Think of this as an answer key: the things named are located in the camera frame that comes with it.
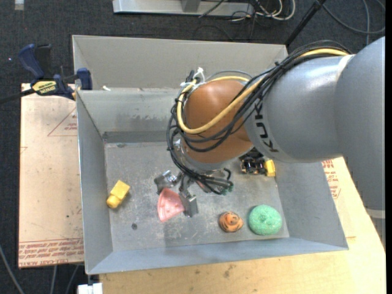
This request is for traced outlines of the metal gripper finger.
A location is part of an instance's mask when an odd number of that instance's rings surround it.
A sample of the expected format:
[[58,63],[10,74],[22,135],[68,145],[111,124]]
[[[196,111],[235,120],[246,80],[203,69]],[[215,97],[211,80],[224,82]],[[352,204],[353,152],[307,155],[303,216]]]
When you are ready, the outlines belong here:
[[163,174],[154,178],[154,183],[157,187],[157,195],[160,195],[163,189],[175,187],[181,179],[181,174],[174,175],[170,170],[163,172]]
[[184,207],[184,214],[187,217],[193,217],[198,214],[197,198],[195,195],[190,194],[188,191],[180,192],[179,197]]

